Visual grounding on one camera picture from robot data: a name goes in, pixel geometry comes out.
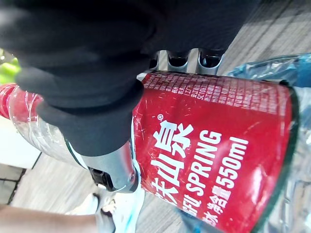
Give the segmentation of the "right robot hand black cloth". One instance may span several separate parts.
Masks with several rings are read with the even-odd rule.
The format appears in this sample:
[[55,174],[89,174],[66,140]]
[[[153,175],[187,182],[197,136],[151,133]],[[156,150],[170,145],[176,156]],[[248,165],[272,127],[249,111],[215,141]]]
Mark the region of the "right robot hand black cloth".
[[3,0],[0,46],[39,116],[84,156],[97,183],[134,192],[132,111],[155,53],[225,53],[257,0]]

